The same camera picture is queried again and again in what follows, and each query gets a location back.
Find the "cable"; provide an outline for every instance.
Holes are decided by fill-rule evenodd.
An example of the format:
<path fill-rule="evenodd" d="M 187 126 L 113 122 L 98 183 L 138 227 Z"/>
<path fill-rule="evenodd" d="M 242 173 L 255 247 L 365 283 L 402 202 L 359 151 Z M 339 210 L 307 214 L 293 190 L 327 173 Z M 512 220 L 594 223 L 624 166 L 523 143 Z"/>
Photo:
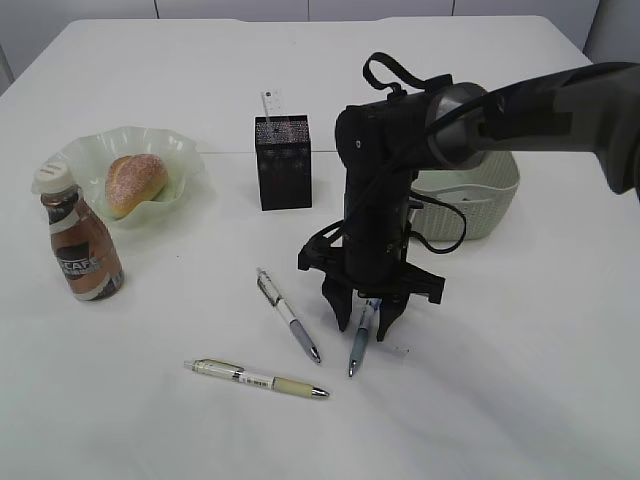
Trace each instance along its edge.
<path fill-rule="evenodd" d="M 462 219 L 462 234 L 460 235 L 460 238 L 458 239 L 458 241 L 456 243 L 454 243 L 453 245 L 451 245 L 450 247 L 447 247 L 447 248 L 436 248 L 436 247 L 432 246 L 427 241 L 427 239 L 422 236 L 422 234 L 420 232 L 416 232 L 415 230 L 411 230 L 411 232 L 409 232 L 409 236 L 415 238 L 416 240 L 418 240 L 430 252 L 436 253 L 438 255 L 442 255 L 442 254 L 445 254 L 445 253 L 451 253 L 454 250 L 457 250 L 457 248 L 460 245 L 462 245 L 462 242 L 464 242 L 464 239 L 467 236 L 467 217 L 465 216 L 465 214 L 462 213 L 462 211 L 460 211 L 460 209 L 458 209 L 457 207 L 454 207 L 453 205 L 450 205 L 450 204 L 448 204 L 446 202 L 438 200 L 437 198 L 427 197 L 426 195 L 421 195 L 420 193 L 417 193 L 417 192 L 414 192 L 414 191 L 411 191 L 409 193 L 409 196 L 411 198 L 415 198 L 416 200 L 420 200 L 420 201 L 423 201 L 425 203 L 429 203 L 431 205 L 437 205 L 439 207 L 447 208 L 447 209 L 451 210 L 452 212 L 454 212 L 455 214 L 457 214 Z"/>

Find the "bottle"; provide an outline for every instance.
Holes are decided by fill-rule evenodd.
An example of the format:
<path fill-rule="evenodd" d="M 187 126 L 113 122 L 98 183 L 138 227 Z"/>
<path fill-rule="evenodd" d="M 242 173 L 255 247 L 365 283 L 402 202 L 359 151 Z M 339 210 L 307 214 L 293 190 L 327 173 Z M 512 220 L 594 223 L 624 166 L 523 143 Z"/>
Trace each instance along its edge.
<path fill-rule="evenodd" d="M 49 215 L 51 248 L 79 300 L 117 292 L 124 275 L 107 227 L 82 198 L 69 167 L 48 162 L 35 173 L 40 200 Z"/>

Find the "white wavy plate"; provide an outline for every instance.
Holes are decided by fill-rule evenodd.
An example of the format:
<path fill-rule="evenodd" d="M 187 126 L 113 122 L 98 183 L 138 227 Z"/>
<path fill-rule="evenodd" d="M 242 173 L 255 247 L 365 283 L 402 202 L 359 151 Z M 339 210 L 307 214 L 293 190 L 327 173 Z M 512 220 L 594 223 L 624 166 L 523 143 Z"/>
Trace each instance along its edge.
<path fill-rule="evenodd" d="M 169 182 L 153 199 L 140 203 L 124 218 L 114 218 L 105 198 L 105 182 L 111 164 L 125 155 L 153 153 L 167 166 Z M 135 220 L 164 215 L 185 189 L 187 178 L 200 172 L 204 164 L 196 142 L 172 130 L 119 127 L 108 132 L 81 137 L 52 155 L 48 161 L 64 162 L 82 187 L 89 206 L 105 223 L 130 226 Z"/>

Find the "black box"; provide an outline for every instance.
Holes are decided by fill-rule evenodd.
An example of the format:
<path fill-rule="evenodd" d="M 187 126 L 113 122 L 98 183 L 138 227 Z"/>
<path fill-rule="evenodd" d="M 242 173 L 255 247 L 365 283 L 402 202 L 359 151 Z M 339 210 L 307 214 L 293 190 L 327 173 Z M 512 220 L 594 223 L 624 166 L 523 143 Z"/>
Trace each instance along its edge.
<path fill-rule="evenodd" d="M 311 207 L 311 140 L 306 115 L 256 117 L 262 210 Z"/>

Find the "bun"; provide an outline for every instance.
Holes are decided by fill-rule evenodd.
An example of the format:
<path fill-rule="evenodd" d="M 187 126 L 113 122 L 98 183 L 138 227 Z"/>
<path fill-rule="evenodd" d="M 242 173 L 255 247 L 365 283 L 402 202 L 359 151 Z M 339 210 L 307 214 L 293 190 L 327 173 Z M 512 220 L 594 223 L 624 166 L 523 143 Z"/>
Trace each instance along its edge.
<path fill-rule="evenodd" d="M 111 213 L 122 218 L 140 202 L 153 199 L 169 181 L 160 157 L 143 153 L 121 157 L 111 164 L 106 196 Z"/>

